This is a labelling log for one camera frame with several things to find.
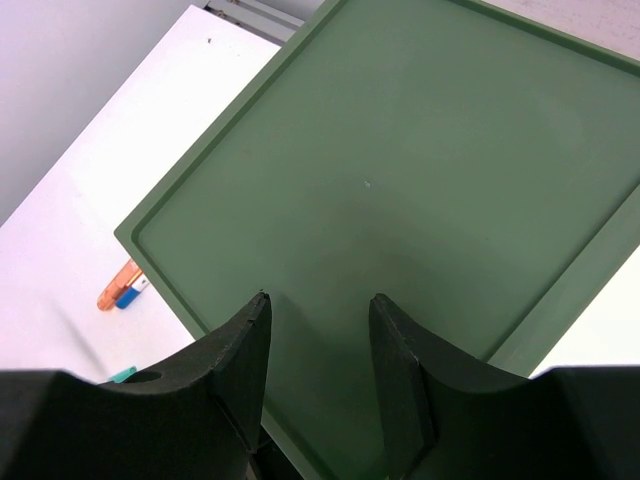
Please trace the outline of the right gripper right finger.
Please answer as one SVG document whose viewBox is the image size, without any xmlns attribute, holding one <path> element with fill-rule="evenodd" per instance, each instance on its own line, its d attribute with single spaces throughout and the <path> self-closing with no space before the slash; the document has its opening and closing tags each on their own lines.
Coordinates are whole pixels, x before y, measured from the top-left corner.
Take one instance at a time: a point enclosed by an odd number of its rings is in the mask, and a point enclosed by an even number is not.
<svg viewBox="0 0 640 480">
<path fill-rule="evenodd" d="M 639 370 L 562 367 L 527 379 L 425 329 L 388 296 L 369 338 L 393 479 L 635 479 Z"/>
</svg>

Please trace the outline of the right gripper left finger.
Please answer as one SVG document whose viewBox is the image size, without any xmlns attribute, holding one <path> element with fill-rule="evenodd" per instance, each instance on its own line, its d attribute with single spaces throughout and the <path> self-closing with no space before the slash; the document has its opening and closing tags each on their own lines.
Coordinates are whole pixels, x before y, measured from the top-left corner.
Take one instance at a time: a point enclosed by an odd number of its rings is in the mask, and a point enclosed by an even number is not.
<svg viewBox="0 0 640 480">
<path fill-rule="evenodd" d="M 1 375 L 5 479 L 242 479 L 257 450 L 271 301 L 121 383 Z"/>
</svg>

